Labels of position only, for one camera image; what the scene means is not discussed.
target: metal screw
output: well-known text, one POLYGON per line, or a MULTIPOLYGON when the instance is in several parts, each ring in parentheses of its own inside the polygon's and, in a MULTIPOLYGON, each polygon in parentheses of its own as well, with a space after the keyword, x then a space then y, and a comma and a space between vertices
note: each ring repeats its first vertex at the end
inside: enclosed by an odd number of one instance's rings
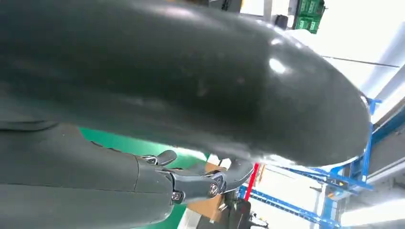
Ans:
POLYGON ((181 199, 181 192, 173 192, 171 195, 172 200, 179 200, 181 199))
POLYGON ((216 194, 218 194, 218 185, 217 184, 211 184, 210 185, 209 194, 212 197, 214 197, 214 196, 216 196, 216 194))

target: green storage bin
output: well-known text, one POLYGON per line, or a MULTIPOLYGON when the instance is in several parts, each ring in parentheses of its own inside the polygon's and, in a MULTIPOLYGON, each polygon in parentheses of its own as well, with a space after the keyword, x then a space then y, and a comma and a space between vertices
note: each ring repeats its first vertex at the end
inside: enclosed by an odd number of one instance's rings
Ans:
POLYGON ((312 19, 312 21, 309 23, 308 31, 310 33, 316 34, 318 32, 319 23, 320 19, 318 18, 312 19))
POLYGON ((308 30, 311 18, 307 17, 298 17, 297 23, 295 25, 296 30, 308 30))

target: metal frame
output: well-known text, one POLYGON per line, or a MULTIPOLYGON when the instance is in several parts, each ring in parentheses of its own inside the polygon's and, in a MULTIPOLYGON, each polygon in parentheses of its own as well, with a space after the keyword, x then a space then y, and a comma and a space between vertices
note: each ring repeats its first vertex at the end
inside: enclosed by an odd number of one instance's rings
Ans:
MULTIPOLYGON (((248 188, 246 186, 241 186, 239 189, 239 197, 242 198, 245 195, 245 192, 248 188)), ((271 205, 273 207, 276 207, 280 210, 283 210, 285 212, 291 213, 293 215, 296 215, 298 217, 301 217, 305 220, 308 220, 309 222, 316 223, 319 225, 324 225, 327 227, 336 227, 340 228, 340 224, 332 219, 329 218, 323 218, 322 216, 319 216, 313 212, 310 212, 308 210, 299 208, 295 205, 289 204, 285 201, 282 201, 280 199, 277 199, 275 197, 272 197, 268 194, 259 192, 255 189, 251 189, 251 194, 250 198, 259 200, 265 204, 271 205)))

